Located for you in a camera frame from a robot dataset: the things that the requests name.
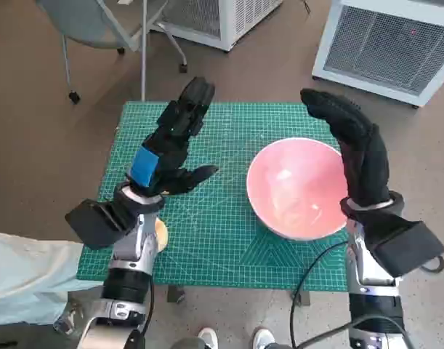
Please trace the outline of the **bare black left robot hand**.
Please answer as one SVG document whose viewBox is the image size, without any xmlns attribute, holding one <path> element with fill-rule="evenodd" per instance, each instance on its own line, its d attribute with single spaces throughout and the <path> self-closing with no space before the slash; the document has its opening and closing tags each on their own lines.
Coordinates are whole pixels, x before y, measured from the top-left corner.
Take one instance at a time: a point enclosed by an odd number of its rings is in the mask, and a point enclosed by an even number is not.
<svg viewBox="0 0 444 349">
<path fill-rule="evenodd" d="M 127 175 L 135 193 L 147 197 L 188 193 L 217 173 L 215 165 L 193 170 L 183 167 L 190 139 L 201 131 L 214 93 L 212 83 L 195 77 L 178 99 L 169 102 L 157 120 L 156 130 L 136 152 Z"/>
</svg>

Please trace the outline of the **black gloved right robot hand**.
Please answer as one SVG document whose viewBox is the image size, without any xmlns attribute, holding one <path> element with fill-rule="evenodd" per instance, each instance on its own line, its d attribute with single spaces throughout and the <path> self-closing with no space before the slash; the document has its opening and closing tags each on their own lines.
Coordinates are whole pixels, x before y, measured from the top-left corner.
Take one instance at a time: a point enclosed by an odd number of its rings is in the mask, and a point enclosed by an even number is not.
<svg viewBox="0 0 444 349">
<path fill-rule="evenodd" d="M 302 89 L 310 116 L 324 120 L 337 140 L 344 165 L 348 197 L 360 207 L 390 200 L 387 149 L 378 125 L 346 97 Z"/>
</svg>

